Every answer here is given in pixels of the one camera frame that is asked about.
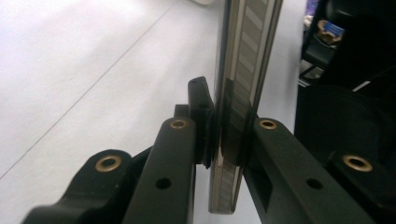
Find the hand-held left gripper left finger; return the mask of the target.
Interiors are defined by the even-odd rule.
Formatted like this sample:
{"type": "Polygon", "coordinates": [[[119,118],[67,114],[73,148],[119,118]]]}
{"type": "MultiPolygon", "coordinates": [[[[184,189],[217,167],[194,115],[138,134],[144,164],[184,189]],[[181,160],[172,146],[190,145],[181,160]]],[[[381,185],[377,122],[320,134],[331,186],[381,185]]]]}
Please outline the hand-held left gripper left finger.
{"type": "Polygon", "coordinates": [[[122,224],[192,224],[196,166],[211,165],[214,105],[205,77],[188,83],[148,154],[122,224]]]}

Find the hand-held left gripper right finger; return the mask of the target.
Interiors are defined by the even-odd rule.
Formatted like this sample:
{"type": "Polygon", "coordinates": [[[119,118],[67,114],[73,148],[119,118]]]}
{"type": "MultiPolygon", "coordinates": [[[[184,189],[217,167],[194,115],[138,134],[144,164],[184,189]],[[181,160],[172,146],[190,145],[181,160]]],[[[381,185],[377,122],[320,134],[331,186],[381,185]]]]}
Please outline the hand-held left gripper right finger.
{"type": "Polygon", "coordinates": [[[262,224],[375,224],[281,122],[249,118],[244,178],[262,224]]]}

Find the black round object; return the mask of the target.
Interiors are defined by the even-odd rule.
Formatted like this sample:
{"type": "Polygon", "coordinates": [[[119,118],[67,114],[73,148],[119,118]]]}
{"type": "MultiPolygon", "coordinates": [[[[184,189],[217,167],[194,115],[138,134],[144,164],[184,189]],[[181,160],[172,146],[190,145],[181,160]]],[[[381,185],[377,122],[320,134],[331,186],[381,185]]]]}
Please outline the black round object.
{"type": "Polygon", "coordinates": [[[296,137],[341,184],[362,175],[362,184],[396,191],[396,102],[335,86],[298,90],[296,137]],[[346,154],[373,164],[370,172],[343,163],[346,154]]]}

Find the white table cover sheet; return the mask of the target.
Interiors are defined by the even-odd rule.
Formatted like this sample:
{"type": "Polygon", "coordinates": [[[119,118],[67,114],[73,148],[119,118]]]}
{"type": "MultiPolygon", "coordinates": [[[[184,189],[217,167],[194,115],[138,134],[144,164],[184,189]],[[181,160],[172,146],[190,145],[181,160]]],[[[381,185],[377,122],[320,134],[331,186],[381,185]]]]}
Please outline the white table cover sheet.
{"type": "Polygon", "coordinates": [[[0,0],[0,224],[57,202],[85,161],[137,154],[212,80],[220,0],[0,0]]]}

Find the small blue and tan object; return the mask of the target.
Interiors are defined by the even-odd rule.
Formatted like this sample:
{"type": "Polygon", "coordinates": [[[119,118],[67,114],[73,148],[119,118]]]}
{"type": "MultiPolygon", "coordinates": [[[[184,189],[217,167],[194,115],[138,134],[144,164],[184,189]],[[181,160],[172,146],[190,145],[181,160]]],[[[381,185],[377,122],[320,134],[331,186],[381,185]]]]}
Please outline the small blue and tan object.
{"type": "Polygon", "coordinates": [[[329,45],[339,42],[343,37],[344,31],[343,28],[330,21],[320,20],[318,22],[318,37],[329,45]]]}

